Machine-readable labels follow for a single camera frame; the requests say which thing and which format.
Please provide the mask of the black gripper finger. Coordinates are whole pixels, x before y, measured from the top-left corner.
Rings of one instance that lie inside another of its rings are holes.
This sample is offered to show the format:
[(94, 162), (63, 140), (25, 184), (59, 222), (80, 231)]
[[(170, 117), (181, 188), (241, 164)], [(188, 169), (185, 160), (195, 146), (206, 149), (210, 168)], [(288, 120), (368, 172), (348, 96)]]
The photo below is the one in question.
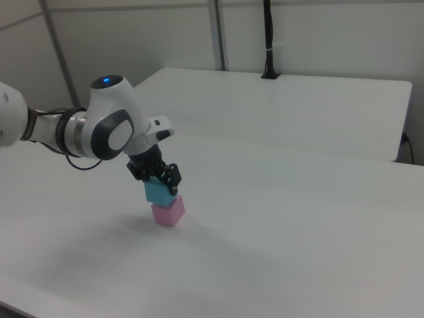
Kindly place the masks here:
[(138, 168), (132, 161), (127, 163), (127, 168), (135, 180), (145, 182), (148, 179), (148, 173), (144, 168)]
[(175, 196), (178, 192), (178, 185), (182, 180), (180, 170), (177, 164), (164, 164), (164, 170), (161, 175), (162, 182), (167, 186), (171, 195)]

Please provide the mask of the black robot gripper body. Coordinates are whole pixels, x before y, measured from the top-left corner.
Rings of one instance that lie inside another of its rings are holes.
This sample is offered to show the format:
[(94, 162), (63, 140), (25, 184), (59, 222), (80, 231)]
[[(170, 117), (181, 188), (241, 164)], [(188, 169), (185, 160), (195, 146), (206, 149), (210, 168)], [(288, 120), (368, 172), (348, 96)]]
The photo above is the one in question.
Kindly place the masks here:
[(165, 162), (162, 159), (162, 151), (158, 145), (152, 146), (142, 154), (131, 155), (129, 158), (138, 168), (144, 168), (146, 170), (148, 179), (155, 177), (162, 181), (161, 175)]

